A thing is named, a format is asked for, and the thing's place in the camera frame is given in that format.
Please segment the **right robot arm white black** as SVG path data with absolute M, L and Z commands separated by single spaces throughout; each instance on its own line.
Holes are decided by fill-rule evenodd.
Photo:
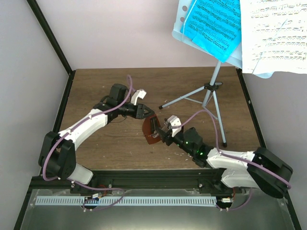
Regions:
M 172 116 L 160 126 L 157 118 L 150 121 L 153 138 L 160 138 L 166 145 L 175 143 L 192 157 L 201 168 L 222 169 L 221 176 L 214 179 L 216 192 L 224 193 L 229 188 L 258 188 L 265 194 L 282 198 L 291 188 L 293 169 L 266 148 L 255 151 L 225 151 L 203 142 L 203 138 L 192 127 L 182 131 L 180 119 Z

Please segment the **red-brown metronome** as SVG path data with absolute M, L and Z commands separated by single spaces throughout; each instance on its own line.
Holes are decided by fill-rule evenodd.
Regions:
M 157 132 L 157 129 L 160 127 L 161 125 L 156 114 L 145 118 L 142 125 L 142 132 L 149 145 L 161 141 L 161 138 Z

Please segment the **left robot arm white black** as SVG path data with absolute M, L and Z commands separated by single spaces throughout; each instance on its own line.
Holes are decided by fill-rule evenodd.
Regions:
M 137 102 L 145 95 L 144 89 L 133 91 L 125 85 L 114 84 L 109 95 L 94 105 L 80 121 L 61 132 L 47 133 L 38 160 L 44 180 L 68 179 L 80 183 L 86 193 L 94 193 L 98 181 L 93 178 L 91 170 L 76 162 L 76 150 L 94 132 L 120 115 L 140 120 L 153 115 L 153 110 Z

